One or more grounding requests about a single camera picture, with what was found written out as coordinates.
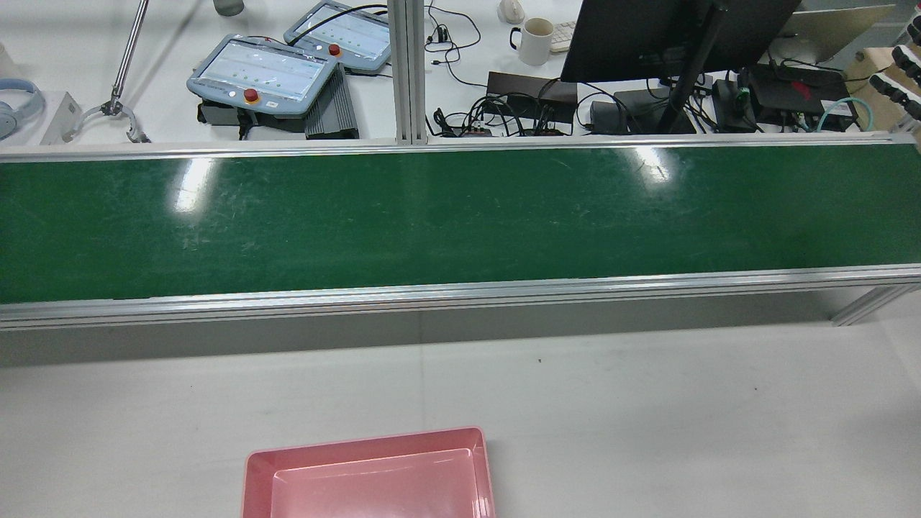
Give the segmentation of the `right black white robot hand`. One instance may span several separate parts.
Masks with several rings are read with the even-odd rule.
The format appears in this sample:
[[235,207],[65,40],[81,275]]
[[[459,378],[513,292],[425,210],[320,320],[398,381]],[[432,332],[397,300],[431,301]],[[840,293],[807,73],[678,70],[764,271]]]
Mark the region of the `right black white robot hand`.
[[868,84],[879,94],[900,106],[907,114],[908,120],[920,121],[919,97],[919,55],[908,44],[891,47],[892,65],[914,83],[918,92],[907,83],[900,83],[888,73],[875,73],[868,79]]

